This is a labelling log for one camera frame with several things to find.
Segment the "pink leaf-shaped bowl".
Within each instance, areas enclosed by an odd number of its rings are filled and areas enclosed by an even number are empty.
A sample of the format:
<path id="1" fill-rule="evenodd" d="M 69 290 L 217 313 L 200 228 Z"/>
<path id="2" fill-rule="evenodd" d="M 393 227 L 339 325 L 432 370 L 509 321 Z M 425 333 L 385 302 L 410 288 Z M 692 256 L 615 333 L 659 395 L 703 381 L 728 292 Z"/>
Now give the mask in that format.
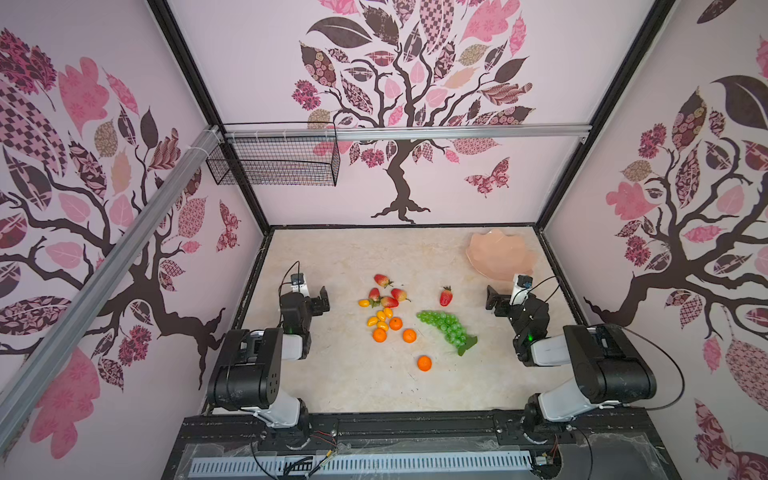
<path id="1" fill-rule="evenodd" d="M 537 253 L 520 235 L 507 235 L 493 229 L 473 234 L 466 249 L 470 265 L 491 280 L 512 282 L 516 275 L 533 275 Z"/>

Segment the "green grape bunch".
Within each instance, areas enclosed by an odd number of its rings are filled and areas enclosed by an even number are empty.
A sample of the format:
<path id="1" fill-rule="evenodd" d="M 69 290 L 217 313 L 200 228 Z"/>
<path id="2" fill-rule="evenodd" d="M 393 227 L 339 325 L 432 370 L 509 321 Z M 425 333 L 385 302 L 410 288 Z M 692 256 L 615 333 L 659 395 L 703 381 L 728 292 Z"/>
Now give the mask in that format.
<path id="1" fill-rule="evenodd" d="M 459 356 L 463 356 L 478 342 L 477 337 L 469 334 L 453 314 L 442 311 L 421 311 L 417 314 L 417 318 L 422 323 L 439 330 L 445 340 L 456 349 Z"/>

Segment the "large orange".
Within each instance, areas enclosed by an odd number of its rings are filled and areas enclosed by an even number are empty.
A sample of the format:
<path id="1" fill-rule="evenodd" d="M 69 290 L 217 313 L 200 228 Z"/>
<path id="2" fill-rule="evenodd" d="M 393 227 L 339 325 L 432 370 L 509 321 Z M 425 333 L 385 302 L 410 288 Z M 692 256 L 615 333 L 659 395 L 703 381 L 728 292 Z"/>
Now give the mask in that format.
<path id="1" fill-rule="evenodd" d="M 373 339 L 378 343 L 383 343 L 387 340 L 387 331 L 382 328 L 377 328 L 372 334 Z"/>

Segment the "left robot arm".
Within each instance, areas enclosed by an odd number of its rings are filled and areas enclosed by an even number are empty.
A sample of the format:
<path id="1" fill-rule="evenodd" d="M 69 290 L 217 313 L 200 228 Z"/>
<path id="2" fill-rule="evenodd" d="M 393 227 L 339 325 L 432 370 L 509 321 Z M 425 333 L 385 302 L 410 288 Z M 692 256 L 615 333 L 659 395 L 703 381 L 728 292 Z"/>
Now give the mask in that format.
<path id="1" fill-rule="evenodd" d="M 316 297 L 299 289 L 280 297 L 279 326 L 229 331 L 207 386 L 211 413 L 250 415 L 271 429 L 307 437 L 308 409 L 303 400 L 281 389 L 281 370 L 285 362 L 308 357 L 312 320 L 329 310 L 325 288 Z"/>

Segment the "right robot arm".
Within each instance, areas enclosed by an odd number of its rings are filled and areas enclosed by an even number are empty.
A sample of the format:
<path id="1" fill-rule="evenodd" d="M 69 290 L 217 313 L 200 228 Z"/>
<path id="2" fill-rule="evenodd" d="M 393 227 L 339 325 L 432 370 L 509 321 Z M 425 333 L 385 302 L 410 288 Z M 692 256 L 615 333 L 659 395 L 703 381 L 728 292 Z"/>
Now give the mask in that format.
<path id="1" fill-rule="evenodd" d="M 655 396 L 652 370 L 620 327 L 566 325 L 562 334 L 550 336 L 549 305 L 529 290 L 504 295 L 489 286 L 485 309 L 510 322 L 512 345 L 523 365 L 572 370 L 561 385 L 529 397 L 521 430 L 530 442 L 542 443 L 550 424 Z"/>

